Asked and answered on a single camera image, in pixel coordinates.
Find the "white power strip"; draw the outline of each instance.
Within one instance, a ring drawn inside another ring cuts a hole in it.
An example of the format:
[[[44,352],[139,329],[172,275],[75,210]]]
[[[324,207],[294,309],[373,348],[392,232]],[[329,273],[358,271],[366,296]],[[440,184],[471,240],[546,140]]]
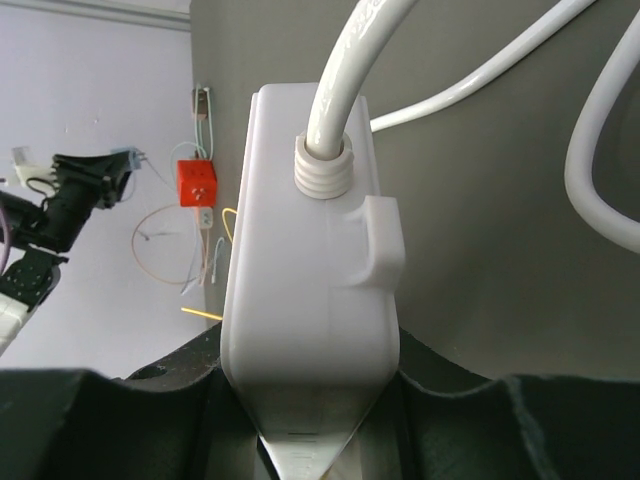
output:
[[[326,472],[399,357],[404,243],[395,199],[380,196],[364,98],[346,128],[349,191],[317,200],[294,183],[315,90],[254,95],[222,326],[224,372],[284,480]]]

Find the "white wall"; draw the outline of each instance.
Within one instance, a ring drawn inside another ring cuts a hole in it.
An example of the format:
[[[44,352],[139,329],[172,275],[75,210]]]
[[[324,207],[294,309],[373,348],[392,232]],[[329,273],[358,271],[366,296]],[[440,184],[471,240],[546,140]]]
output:
[[[0,7],[0,173],[10,149],[38,163],[55,153],[95,155],[134,145],[169,177],[171,148],[192,140],[188,33]],[[25,190],[11,190],[36,200]],[[95,211],[62,266],[62,279],[2,367],[89,367],[110,376],[173,351],[205,329],[179,307],[201,308],[198,288],[180,297],[135,265],[129,242],[144,215],[175,196],[144,166],[127,203]],[[188,213],[145,226],[170,235],[140,245],[159,274],[182,279],[193,252]]]

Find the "orange electrical box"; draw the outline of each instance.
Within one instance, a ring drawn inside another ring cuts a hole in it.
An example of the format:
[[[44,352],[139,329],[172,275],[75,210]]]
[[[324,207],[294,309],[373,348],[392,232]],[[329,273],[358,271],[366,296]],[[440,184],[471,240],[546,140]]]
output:
[[[215,206],[218,179],[210,160],[178,160],[177,182],[180,206]]]

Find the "cable strain relief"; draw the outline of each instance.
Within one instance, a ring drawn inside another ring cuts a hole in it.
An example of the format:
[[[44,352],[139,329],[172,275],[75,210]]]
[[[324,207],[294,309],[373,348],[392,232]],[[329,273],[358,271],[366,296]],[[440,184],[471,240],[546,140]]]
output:
[[[318,160],[306,146],[306,132],[296,137],[295,174],[298,189],[305,195],[328,200],[346,193],[353,184],[353,148],[345,133],[342,151],[333,160]]]

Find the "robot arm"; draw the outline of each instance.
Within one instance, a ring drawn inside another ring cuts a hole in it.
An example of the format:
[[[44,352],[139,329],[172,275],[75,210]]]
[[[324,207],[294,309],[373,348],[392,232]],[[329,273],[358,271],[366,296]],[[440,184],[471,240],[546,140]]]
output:
[[[25,251],[0,275],[0,355],[58,284],[59,265],[68,261],[59,254],[71,249],[94,208],[112,208],[122,199],[131,175],[129,152],[55,155],[53,170],[58,187],[40,206],[0,191],[11,246]]]

